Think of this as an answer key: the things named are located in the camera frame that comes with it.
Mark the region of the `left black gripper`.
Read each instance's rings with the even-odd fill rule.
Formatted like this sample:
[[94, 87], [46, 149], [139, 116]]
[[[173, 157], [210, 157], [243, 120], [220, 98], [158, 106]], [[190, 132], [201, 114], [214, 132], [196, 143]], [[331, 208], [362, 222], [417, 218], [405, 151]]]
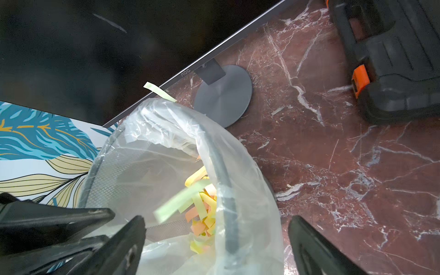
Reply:
[[68, 274], [109, 240], [88, 234], [114, 217], [108, 208], [69, 209], [2, 193], [1, 274]]

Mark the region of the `green sticky note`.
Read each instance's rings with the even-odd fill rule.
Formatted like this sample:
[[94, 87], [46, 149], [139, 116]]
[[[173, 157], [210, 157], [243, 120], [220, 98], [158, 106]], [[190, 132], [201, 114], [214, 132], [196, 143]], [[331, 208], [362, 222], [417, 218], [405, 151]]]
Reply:
[[156, 95], [158, 95], [159, 97], [168, 100], [170, 102], [176, 103], [177, 100], [175, 98], [173, 98], [172, 96], [170, 96], [166, 91], [164, 91], [163, 89], [159, 88], [157, 85], [150, 83], [150, 82], [146, 82], [145, 85], [143, 86], [145, 89], [148, 89], [149, 91], [155, 93]]
[[167, 221], [180, 207], [186, 204], [189, 199], [201, 192], [210, 184], [211, 182], [209, 179], [202, 179], [174, 195], [171, 199], [154, 211], [154, 217], [156, 218], [157, 222], [161, 224]]

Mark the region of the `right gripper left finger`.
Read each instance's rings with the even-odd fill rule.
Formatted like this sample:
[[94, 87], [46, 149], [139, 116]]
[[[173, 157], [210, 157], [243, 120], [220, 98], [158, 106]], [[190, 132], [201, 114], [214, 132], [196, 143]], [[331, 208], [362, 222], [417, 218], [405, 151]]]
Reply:
[[134, 216], [112, 237], [86, 237], [114, 219], [114, 215], [64, 215], [65, 232], [74, 247], [63, 275], [134, 275], [146, 239], [144, 218]]

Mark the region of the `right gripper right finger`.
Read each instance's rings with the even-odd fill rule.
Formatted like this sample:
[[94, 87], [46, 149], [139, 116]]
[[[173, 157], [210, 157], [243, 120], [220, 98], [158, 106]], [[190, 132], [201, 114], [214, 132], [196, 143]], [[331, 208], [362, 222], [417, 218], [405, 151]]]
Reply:
[[367, 275], [299, 215], [292, 217], [288, 236], [300, 275]]

